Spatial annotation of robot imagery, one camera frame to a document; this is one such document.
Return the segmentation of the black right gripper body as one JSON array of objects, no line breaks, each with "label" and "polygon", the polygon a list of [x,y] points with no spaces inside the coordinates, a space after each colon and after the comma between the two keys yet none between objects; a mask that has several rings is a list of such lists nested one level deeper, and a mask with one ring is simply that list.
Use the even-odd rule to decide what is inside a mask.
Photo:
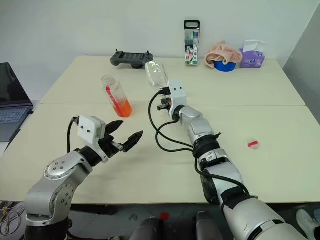
[{"label": "black right gripper body", "polygon": [[173,112],[173,108],[172,108],[172,104],[171,103],[165,103],[165,104],[161,104],[157,106],[157,110],[158,111],[168,111],[169,115],[172,115]]}]

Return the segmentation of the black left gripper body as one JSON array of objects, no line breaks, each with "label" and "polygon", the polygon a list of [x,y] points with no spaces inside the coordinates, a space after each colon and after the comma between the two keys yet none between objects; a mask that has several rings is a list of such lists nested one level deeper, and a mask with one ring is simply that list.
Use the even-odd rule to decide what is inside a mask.
[{"label": "black left gripper body", "polygon": [[124,147],[120,143],[115,142],[114,137],[109,134],[105,134],[104,137],[98,141],[98,144],[108,158],[112,158],[118,152],[124,150]]}]

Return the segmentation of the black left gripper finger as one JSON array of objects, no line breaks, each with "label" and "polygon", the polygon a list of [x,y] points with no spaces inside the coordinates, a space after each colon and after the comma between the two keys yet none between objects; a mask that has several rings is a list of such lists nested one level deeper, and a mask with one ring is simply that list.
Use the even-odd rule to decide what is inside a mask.
[{"label": "black left gripper finger", "polygon": [[111,135],[113,132],[115,132],[122,124],[124,123],[123,120],[115,120],[110,123],[108,123],[105,126],[105,135]]},{"label": "black left gripper finger", "polygon": [[127,153],[129,150],[131,150],[141,139],[144,131],[139,131],[131,135],[125,143],[122,144],[122,151],[124,153]]}]

